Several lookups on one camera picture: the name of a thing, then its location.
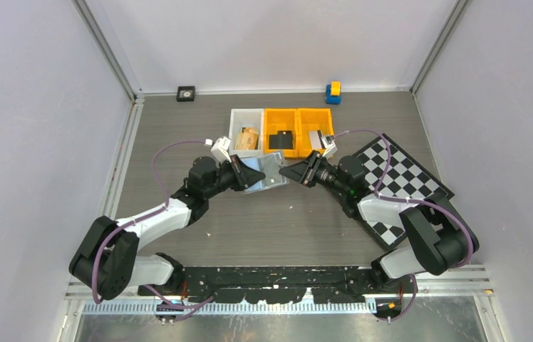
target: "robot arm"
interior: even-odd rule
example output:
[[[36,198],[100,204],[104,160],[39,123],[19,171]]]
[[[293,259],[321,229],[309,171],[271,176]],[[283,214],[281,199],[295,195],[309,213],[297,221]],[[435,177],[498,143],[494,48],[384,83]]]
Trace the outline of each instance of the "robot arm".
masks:
[[[165,255],[137,256],[138,250],[173,230],[187,227],[208,210],[208,200],[227,189],[242,191],[265,178],[265,174],[246,166],[236,155],[227,153],[230,140],[218,139],[210,157],[193,162],[189,176],[166,204],[133,217],[111,220],[99,217],[91,225],[78,251],[71,260],[69,271],[90,287],[93,263],[101,253],[98,270],[98,294],[113,299],[128,286],[166,284],[177,266]],[[107,245],[111,250],[98,251],[105,238],[118,227],[129,225]]]
[[[369,190],[365,181],[366,171],[356,157],[342,157],[334,166],[327,162],[326,157],[313,151],[304,161],[284,167],[279,172],[306,187],[323,185],[352,219],[404,228],[410,247],[396,249],[372,262],[370,277],[374,287],[424,271],[440,275],[467,256],[466,237],[454,222],[422,204],[389,202],[378,198]],[[457,217],[469,232],[474,252],[478,250],[478,239],[447,198],[434,194],[425,201],[443,207]],[[435,231],[433,224],[442,228]]]

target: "black and white checkered board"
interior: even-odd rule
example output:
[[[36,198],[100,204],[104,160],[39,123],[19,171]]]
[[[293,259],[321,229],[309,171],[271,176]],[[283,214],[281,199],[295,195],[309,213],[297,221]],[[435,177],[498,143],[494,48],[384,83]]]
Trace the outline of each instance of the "black and white checkered board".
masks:
[[[441,181],[415,161],[390,137],[387,135],[384,137],[390,143],[392,158],[390,159],[390,169],[380,189],[382,195],[422,199],[433,193],[443,193],[448,199],[453,197],[453,192]],[[365,179],[371,184],[371,190],[384,171],[386,153],[386,145],[380,138],[376,138],[354,154],[367,169]],[[406,238],[403,228],[389,224],[367,221],[363,222],[363,227],[387,251],[395,249]]]

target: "table surface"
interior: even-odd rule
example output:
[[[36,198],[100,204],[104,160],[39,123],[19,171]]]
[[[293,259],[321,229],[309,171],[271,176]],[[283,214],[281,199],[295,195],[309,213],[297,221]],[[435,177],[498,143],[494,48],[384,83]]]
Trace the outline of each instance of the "table surface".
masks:
[[[422,121],[411,94],[343,93],[328,106],[322,93],[201,95],[192,103],[174,96],[149,96],[140,119],[117,217],[129,217],[164,202],[150,170],[163,146],[189,139],[218,138],[229,132],[232,108],[331,108],[336,132],[370,128],[388,134],[426,169],[437,175]],[[374,138],[369,133],[340,137],[332,163]],[[193,160],[210,155],[200,144],[164,152],[158,174],[174,192]],[[253,194],[227,191],[209,201],[209,211],[191,226],[171,232],[142,251],[163,252],[188,266],[369,265],[384,251],[346,217],[319,186],[288,184]]]

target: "orange bin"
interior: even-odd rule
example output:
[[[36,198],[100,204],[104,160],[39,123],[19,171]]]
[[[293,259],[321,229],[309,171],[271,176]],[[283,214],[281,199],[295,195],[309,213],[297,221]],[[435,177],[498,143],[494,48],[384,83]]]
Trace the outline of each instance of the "orange bin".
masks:
[[[329,108],[299,108],[298,117],[300,123],[298,157],[306,158],[313,152],[309,139],[310,130],[320,130],[322,135],[333,135],[331,110]],[[323,153],[325,149],[321,148],[318,151]]]
[[[279,131],[291,131],[292,145],[294,148],[283,150],[285,158],[297,158],[298,149],[302,141],[300,132],[300,122],[298,110],[296,108],[265,108],[264,109],[264,130],[263,130],[263,150],[264,153],[279,151],[280,149],[269,149],[269,136],[276,135]]]

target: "white wall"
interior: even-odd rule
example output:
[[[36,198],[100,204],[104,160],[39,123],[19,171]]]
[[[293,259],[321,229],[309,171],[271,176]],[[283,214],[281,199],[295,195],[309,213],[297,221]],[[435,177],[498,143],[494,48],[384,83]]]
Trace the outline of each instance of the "white wall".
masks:
[[[50,341],[129,107],[71,1],[0,1],[0,341]]]
[[[533,1],[473,1],[418,94],[515,341],[533,341]]]
[[[93,1],[146,93],[322,89],[333,79],[347,90],[408,89],[455,3]]]

